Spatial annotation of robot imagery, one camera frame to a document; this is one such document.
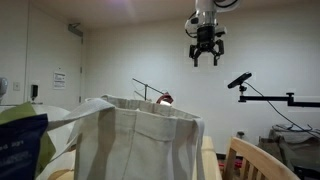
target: microphone stand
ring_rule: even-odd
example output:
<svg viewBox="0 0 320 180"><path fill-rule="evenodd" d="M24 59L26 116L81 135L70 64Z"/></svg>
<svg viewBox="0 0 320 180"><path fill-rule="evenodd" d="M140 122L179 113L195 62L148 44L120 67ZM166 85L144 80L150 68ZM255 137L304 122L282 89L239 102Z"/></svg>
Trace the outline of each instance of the microphone stand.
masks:
<svg viewBox="0 0 320 180"><path fill-rule="evenodd" d="M141 81L138 81L138 80L136 80L135 78L132 78L132 80L134 80L134 81L136 81L136 82L144 85L144 100L145 100L145 101L147 100L147 89L148 89L148 88L150 88L150 89L152 89L152 90L154 90L154 91L157 91L158 93L160 93L160 94L162 94L162 95L164 94L163 92L161 92L161 91L159 91L159 90L157 90L157 89L149 86L148 84L145 84L145 83L143 83L143 82L141 82Z"/></svg>

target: chair backrest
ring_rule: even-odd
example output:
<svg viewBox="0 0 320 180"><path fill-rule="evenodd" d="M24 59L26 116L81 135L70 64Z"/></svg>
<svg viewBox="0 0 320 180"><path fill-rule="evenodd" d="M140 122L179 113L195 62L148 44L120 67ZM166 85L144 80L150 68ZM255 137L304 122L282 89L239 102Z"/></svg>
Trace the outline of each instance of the chair backrest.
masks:
<svg viewBox="0 0 320 180"><path fill-rule="evenodd" d="M234 177L234 164L237 153L243 157L240 179L299 179L289 168L267 152L253 144L232 137L223 171L224 180L231 180Z"/></svg>

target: wall sign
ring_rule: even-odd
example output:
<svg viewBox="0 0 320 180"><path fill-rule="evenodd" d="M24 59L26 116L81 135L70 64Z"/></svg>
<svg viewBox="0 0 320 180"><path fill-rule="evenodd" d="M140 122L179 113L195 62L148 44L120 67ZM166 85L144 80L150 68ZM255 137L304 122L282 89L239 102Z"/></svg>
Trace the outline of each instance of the wall sign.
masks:
<svg viewBox="0 0 320 180"><path fill-rule="evenodd" d="M65 89L66 88L66 73L57 72L53 73L53 89Z"/></svg>

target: metal stand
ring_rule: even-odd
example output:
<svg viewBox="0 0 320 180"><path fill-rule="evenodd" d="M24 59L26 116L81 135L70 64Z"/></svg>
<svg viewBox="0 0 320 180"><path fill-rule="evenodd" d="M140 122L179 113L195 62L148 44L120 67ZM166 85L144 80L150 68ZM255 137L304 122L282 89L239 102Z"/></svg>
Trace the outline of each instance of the metal stand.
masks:
<svg viewBox="0 0 320 180"><path fill-rule="evenodd" d="M320 102L294 102L294 93L288 92L288 96L244 96L243 92L246 91L246 87L240 85L239 91L241 92L239 102L247 101L287 101L288 106L299 107L320 107Z"/></svg>
<svg viewBox="0 0 320 180"><path fill-rule="evenodd" d="M132 78L132 80L134 80L134 81L136 81L136 82L144 85L144 100L145 100L145 101L147 100L147 89L148 89L148 88L150 88L150 89L152 89L152 90L154 90L154 91L157 91L158 93L160 93L160 94L162 94L162 95L164 94L163 92L161 92L161 91L159 91L159 90L157 90L157 89L149 86L148 84L145 84L145 83L143 83L143 82L141 82L141 81L138 81L138 80L136 80L135 78Z"/></svg>

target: ceiling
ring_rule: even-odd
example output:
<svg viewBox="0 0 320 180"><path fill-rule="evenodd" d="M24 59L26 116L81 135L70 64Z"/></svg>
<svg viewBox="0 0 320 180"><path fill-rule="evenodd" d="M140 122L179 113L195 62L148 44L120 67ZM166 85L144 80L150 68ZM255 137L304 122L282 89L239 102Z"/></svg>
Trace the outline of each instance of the ceiling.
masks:
<svg viewBox="0 0 320 180"><path fill-rule="evenodd" d="M188 18L195 0L31 0L68 23L98 29L143 22ZM240 10L283 6L298 0L242 0Z"/></svg>

